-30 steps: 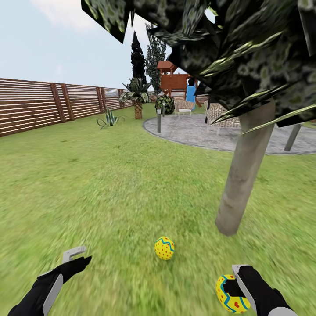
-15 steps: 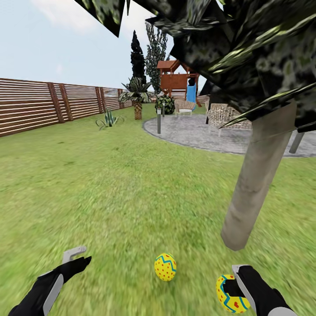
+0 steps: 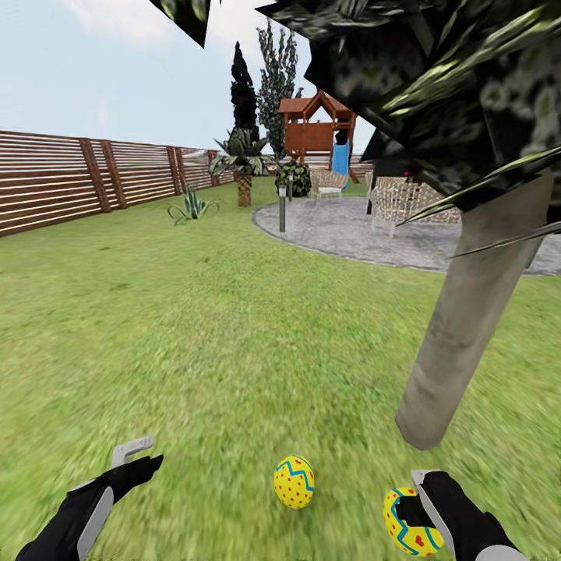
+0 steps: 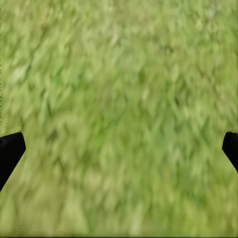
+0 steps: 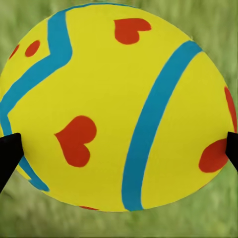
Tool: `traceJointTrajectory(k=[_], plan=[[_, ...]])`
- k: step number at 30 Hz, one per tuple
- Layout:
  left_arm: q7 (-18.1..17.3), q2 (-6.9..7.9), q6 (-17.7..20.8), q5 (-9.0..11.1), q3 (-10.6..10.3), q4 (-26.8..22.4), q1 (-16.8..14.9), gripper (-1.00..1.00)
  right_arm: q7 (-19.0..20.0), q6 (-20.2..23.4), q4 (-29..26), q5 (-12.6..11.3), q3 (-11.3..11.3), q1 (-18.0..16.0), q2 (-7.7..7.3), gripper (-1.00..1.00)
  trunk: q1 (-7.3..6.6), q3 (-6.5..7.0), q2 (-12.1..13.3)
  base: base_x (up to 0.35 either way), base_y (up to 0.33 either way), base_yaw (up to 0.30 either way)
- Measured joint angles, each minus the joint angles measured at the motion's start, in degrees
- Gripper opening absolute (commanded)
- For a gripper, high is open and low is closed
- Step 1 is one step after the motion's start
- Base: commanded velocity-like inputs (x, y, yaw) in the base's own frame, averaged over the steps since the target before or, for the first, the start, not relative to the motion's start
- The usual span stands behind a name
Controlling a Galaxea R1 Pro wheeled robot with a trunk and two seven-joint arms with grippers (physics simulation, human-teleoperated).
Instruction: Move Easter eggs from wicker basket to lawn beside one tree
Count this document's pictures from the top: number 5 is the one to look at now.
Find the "easter egg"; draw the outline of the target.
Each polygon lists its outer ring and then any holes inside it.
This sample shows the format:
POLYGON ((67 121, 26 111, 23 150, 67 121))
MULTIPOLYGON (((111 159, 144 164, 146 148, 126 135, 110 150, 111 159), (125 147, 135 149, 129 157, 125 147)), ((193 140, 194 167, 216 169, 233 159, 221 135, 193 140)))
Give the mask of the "easter egg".
POLYGON ((230 91, 184 32, 139 8, 87 3, 38 23, 0 76, 0 138, 17 171, 77 207, 129 212, 185 198, 229 160, 230 91))

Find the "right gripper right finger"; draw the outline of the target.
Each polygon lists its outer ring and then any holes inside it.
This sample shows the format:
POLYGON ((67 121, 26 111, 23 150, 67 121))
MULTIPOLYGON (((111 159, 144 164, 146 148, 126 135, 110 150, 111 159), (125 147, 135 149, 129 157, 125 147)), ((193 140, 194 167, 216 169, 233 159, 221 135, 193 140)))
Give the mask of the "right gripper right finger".
POLYGON ((226 155, 238 171, 238 133, 228 132, 226 155))

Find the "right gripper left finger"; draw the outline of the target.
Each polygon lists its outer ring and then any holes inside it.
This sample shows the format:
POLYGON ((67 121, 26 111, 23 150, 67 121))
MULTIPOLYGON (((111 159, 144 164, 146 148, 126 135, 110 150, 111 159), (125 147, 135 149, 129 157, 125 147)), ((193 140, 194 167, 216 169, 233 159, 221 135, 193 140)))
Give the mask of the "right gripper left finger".
POLYGON ((0 193, 23 155, 20 133, 0 138, 0 193))

